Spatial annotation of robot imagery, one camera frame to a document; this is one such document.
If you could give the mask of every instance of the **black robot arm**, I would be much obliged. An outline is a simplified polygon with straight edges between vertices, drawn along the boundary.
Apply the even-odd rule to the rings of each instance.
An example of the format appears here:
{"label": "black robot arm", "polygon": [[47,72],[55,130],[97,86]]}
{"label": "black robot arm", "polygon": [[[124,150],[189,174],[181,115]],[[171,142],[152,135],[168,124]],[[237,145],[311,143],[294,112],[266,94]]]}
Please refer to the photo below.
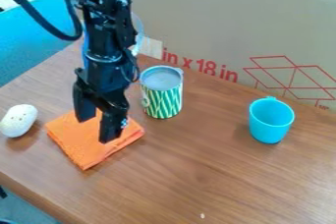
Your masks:
{"label": "black robot arm", "polygon": [[[26,2],[16,1],[20,1],[21,5],[24,3],[25,10],[41,24],[40,18],[34,16],[38,12],[31,12],[33,7],[29,7],[28,11]],[[70,5],[68,10],[71,16],[74,14],[71,2],[83,10],[87,39],[85,68],[76,69],[76,116],[80,122],[84,122],[95,117],[96,108],[100,109],[102,119],[99,140],[109,142],[119,137],[127,126],[129,103],[124,92],[130,83],[138,79],[140,73],[137,59],[129,49],[136,44],[137,36],[131,19],[131,0],[66,1]],[[82,33],[78,30],[78,21],[73,20],[77,33]],[[66,39],[77,38],[78,34]]]}

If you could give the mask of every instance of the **green striped can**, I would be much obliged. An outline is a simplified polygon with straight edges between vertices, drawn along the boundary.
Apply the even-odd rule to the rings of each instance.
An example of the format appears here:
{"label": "green striped can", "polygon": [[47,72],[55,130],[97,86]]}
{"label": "green striped can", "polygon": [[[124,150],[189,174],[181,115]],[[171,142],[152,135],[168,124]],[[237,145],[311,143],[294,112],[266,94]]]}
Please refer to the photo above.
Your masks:
{"label": "green striped can", "polygon": [[183,71],[170,66],[154,66],[140,76],[142,106],[153,118],[176,116],[183,104]]}

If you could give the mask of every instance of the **orange cloth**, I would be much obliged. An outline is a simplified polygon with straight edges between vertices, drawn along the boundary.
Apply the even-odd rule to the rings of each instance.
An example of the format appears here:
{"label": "orange cloth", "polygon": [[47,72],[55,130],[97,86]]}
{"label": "orange cloth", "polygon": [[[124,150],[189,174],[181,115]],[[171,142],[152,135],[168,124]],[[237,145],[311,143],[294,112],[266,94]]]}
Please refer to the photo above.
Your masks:
{"label": "orange cloth", "polygon": [[86,170],[109,155],[117,152],[143,136],[143,128],[133,119],[122,135],[106,144],[99,142],[101,112],[84,123],[79,123],[71,111],[45,125],[48,135],[56,141],[70,159]]}

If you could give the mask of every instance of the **teal cup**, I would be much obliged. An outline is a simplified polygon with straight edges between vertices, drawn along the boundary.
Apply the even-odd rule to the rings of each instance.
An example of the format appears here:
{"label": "teal cup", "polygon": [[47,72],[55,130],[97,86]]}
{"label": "teal cup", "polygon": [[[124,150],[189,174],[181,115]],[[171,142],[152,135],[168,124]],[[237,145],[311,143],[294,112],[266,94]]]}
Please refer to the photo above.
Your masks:
{"label": "teal cup", "polygon": [[293,109],[272,96],[254,101],[249,112],[250,133],[263,143],[281,141],[295,120]]}

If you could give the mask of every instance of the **black cable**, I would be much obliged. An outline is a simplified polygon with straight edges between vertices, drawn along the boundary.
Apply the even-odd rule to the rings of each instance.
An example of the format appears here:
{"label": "black cable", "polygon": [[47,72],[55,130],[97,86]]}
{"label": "black cable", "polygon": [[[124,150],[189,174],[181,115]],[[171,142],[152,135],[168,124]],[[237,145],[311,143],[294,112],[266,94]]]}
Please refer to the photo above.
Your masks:
{"label": "black cable", "polygon": [[125,54],[127,55],[129,61],[130,61],[130,62],[132,63],[132,65],[133,65],[133,68],[134,68],[134,78],[133,78],[132,80],[130,80],[130,79],[127,77],[127,75],[126,75],[125,70],[124,70],[123,67],[120,68],[121,73],[122,73],[122,75],[123,75],[123,78],[124,78],[127,82],[129,82],[129,83],[135,83],[135,82],[140,78],[140,68],[139,68],[139,65],[138,65],[138,63],[137,63],[137,60],[135,60],[136,57],[134,57],[130,51],[129,51],[129,52],[125,52]]}
{"label": "black cable", "polygon": [[52,26],[47,20],[45,20],[44,17],[41,16],[41,14],[30,4],[29,0],[14,0],[19,5],[21,5],[25,11],[37,22],[39,23],[43,28],[45,28],[47,31],[49,31],[51,34],[55,35],[56,37],[64,40],[77,40],[79,39],[83,34],[83,27],[81,24],[80,19],[76,15],[75,9],[73,5],[71,4],[71,0],[65,0],[67,5],[67,10],[69,12],[69,15],[74,23],[75,27],[75,35],[67,35],[63,33],[62,31],[58,30],[56,27]]}

